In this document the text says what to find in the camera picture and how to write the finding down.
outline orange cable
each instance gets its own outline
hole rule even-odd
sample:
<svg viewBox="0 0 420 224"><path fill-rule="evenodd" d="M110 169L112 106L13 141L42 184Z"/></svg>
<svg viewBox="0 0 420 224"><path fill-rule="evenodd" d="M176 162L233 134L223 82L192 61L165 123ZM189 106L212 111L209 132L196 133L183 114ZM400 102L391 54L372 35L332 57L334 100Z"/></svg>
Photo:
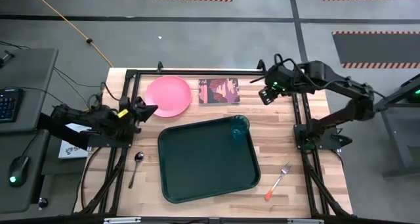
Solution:
<svg viewBox="0 0 420 224"><path fill-rule="evenodd" d="M46 2L46 0L41 0L42 2L44 2L44 4L46 4L46 6L48 6L51 10L53 10L55 13L57 13L57 15L59 15L63 20L65 20L69 25L71 25L75 30L77 30L79 32L79 34L81 34L86 40L88 40L89 38L82 32L80 31L76 26L74 26L74 24L72 24L66 17L64 17L62 14L60 14L56 9L54 9L54 7L52 7L50 4L48 4ZM99 51L99 48L91 41L89 43L90 45L92 45L95 50L101 55L101 57L111 66L111 68L114 67L114 65L110 62L110 60L108 60L106 58L106 56Z"/></svg>

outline desk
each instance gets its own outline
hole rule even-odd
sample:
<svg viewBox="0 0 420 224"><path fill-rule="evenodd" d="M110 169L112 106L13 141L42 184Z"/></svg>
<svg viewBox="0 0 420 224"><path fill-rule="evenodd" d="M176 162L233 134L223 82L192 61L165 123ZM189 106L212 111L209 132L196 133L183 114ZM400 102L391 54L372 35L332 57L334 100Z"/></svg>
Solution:
<svg viewBox="0 0 420 224"><path fill-rule="evenodd" d="M107 84L117 98L121 95L124 68L110 69ZM138 95L144 96L147 87L158 76L142 76ZM308 198L301 155L295 148L292 127L295 117L290 97L278 98L265 106L258 96L263 81L250 84L255 76L231 76L239 79L241 102L239 105L200 106L198 102L199 78L223 78L224 76L181 76L192 89L192 103L185 112L174 118L159 118L153 115L142 124L142 132L135 136L125 164L125 173L117 214L119 216L168 216L168 217L310 217ZM133 84L128 95L131 95ZM308 95L313 118L329 114L325 92ZM117 102L108 94L104 104L117 108ZM224 194L201 200L171 204L161 193L158 160L158 136L166 127L202 122L236 114L247 116L251 122L251 136L261 169L261 180L252 189ZM133 160L138 151L145 159L137 169L133 189L128 189L135 167ZM102 185L106 173L110 149L102 149L94 158L85 181L85 197L88 202ZM269 202L264 195L275 183L286 162L293 162L290 174L286 175ZM331 151L321 150L320 161L326 187L342 205L352 212L345 176L339 159ZM315 190L317 207L320 210L319 193ZM77 201L75 212L81 209Z"/></svg>

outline fork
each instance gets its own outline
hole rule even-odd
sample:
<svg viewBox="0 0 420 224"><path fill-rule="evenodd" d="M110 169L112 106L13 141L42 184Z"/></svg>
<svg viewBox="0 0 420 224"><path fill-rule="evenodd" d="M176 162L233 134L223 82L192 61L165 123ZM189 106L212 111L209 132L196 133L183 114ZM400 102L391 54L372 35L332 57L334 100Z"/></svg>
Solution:
<svg viewBox="0 0 420 224"><path fill-rule="evenodd" d="M274 192L274 189L276 188L276 186L278 185L278 183L282 180L283 176L285 176L287 174L287 172L289 172L291 166L292 166L292 163L291 162L288 162L282 168L282 172L280 173L280 177L278 178L278 180L276 181L276 183L273 185L273 187L270 189L270 191L268 191L268 193L264 197L266 201L269 201L270 200L271 195Z"/></svg>

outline computer mouse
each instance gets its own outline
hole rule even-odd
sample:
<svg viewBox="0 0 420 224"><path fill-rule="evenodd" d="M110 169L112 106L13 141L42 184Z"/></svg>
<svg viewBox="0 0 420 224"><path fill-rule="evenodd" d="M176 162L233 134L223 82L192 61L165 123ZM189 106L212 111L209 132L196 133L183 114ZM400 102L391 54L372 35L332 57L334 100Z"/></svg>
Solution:
<svg viewBox="0 0 420 224"><path fill-rule="evenodd" d="M26 182L28 176L28 156L15 158L9 167L9 184L11 187L21 187Z"/></svg>

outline pink plate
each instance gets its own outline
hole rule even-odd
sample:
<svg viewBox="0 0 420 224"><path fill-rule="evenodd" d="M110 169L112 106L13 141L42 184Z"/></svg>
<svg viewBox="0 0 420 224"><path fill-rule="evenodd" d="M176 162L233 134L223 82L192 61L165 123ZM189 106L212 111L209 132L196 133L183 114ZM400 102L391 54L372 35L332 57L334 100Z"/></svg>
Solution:
<svg viewBox="0 0 420 224"><path fill-rule="evenodd" d="M144 102L158 105L155 115L172 117L184 112L191 103L191 88L180 77L163 76L153 81L146 90Z"/></svg>

